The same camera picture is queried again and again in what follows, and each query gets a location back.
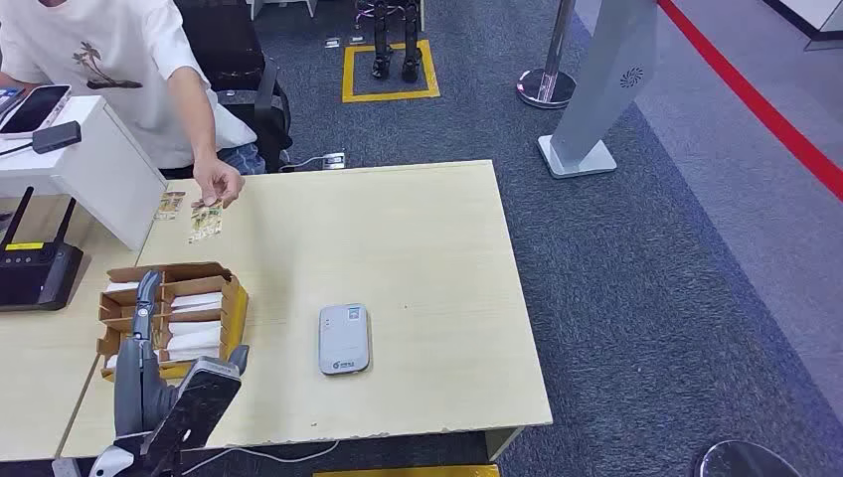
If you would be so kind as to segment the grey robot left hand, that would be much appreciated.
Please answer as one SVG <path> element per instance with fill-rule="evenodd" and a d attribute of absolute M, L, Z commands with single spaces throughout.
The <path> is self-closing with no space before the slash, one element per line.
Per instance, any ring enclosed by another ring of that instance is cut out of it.
<path fill-rule="evenodd" d="M 139 282 L 131 333 L 120 345 L 114 372 L 115 433 L 153 431 L 169 422 L 182 427 L 182 441 L 202 446 L 241 387 L 250 347 L 237 345 L 225 361 L 200 357 L 180 386 L 166 384 L 152 345 L 155 292 L 162 280 L 163 272 L 152 269 Z"/>

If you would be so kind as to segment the person's left hand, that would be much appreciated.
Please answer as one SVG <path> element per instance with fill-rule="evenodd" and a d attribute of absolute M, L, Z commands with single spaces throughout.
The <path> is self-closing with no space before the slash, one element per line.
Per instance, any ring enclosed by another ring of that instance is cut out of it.
<path fill-rule="evenodd" d="M 201 191 L 199 204 L 220 205 L 224 209 L 239 197 L 246 181 L 237 169 L 216 155 L 197 159 L 193 176 Z"/>

